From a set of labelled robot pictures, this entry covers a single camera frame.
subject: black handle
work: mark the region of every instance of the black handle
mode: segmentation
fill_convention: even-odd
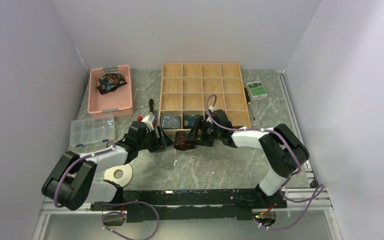
[[[149,112],[154,114],[154,100],[152,98],[149,100]]]
[[[246,103],[249,105],[251,104],[250,93],[248,92],[248,89],[246,87],[244,87],[243,90],[245,90]]]

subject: marble table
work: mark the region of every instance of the marble table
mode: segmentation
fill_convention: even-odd
[[[285,95],[274,70],[242,70],[245,83],[259,80],[263,83],[268,97],[252,103],[255,121],[252,126],[275,127],[280,123],[292,129]],[[154,99],[159,109],[161,70],[131,69],[134,114],[116,117],[116,139],[120,140],[137,116],[149,112],[149,99]],[[89,86],[81,102],[77,119],[90,118],[88,113]],[[102,142],[87,144],[85,147],[70,147],[75,153],[93,152],[105,147]],[[186,189],[229,189],[255,188],[270,169],[262,150],[253,148],[231,148],[215,140],[213,147],[198,146],[196,149],[179,151],[169,147],[162,152],[140,151],[130,163],[133,179],[126,190],[186,190]],[[102,179],[103,173],[95,175]],[[287,188],[309,188],[305,171],[296,175]]]

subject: wooden compartment box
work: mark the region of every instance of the wooden compartment box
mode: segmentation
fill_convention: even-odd
[[[165,129],[173,136],[183,129],[184,116],[205,115],[207,99],[217,96],[215,109],[222,109],[234,126],[251,127],[239,63],[164,63],[162,66],[159,123],[164,115],[181,117],[179,129]]]

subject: white tape roll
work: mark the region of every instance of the white tape roll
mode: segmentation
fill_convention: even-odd
[[[114,182],[121,187],[126,187],[133,178],[133,170],[130,164],[114,166],[105,170],[103,179]]]

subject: pink basket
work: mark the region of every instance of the pink basket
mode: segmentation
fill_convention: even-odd
[[[128,116],[133,114],[132,80],[130,78],[129,65],[119,65],[118,70],[104,72],[103,68],[90,70],[89,80],[89,102],[87,111],[94,117],[103,115],[114,115],[114,117]],[[101,95],[97,87],[100,85],[99,78],[105,74],[117,73],[123,75],[127,84],[119,87],[114,92]]]

